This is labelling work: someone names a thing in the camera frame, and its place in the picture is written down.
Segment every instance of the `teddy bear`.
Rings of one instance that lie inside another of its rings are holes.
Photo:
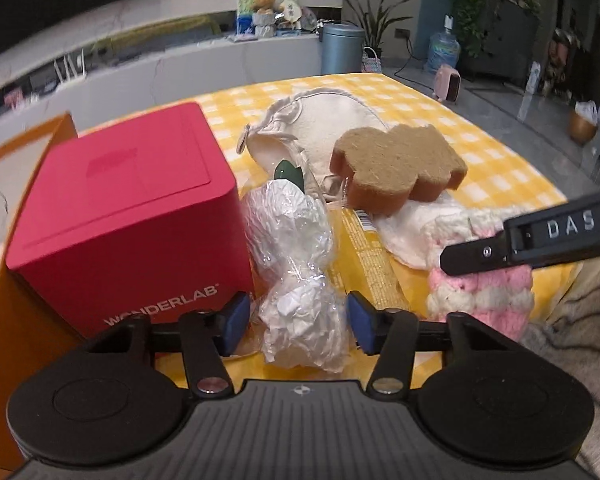
[[[253,10],[258,14],[273,14],[276,0],[253,0]]]

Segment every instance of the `pink and white knitted item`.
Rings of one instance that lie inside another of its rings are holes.
[[[449,312],[467,312],[511,339],[520,337],[534,307],[531,268],[447,276],[440,269],[440,253],[446,245],[491,237],[502,230],[504,219],[523,212],[515,207],[465,210],[438,217],[424,226],[429,247],[430,318],[445,320]]]

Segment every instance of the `screw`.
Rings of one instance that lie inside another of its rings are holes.
[[[404,384],[400,379],[394,377],[382,377],[376,379],[371,387],[379,394],[390,395],[398,393],[404,388]]]
[[[206,377],[198,381],[198,389],[206,394],[219,394],[229,387],[222,377]]]

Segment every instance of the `blue gripper pad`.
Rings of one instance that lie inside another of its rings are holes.
[[[376,348],[376,309],[358,291],[347,294],[347,317],[360,348],[365,354],[374,355]]]
[[[238,292],[222,308],[220,314],[225,323],[222,329],[223,356],[229,356],[238,348],[238,343],[247,330],[251,315],[251,300],[245,292]]]

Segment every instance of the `brown sponge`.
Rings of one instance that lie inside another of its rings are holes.
[[[466,176],[464,160],[433,126],[349,130],[337,141],[330,170],[349,178],[347,203],[353,209],[391,215],[408,198],[433,202],[457,189]]]

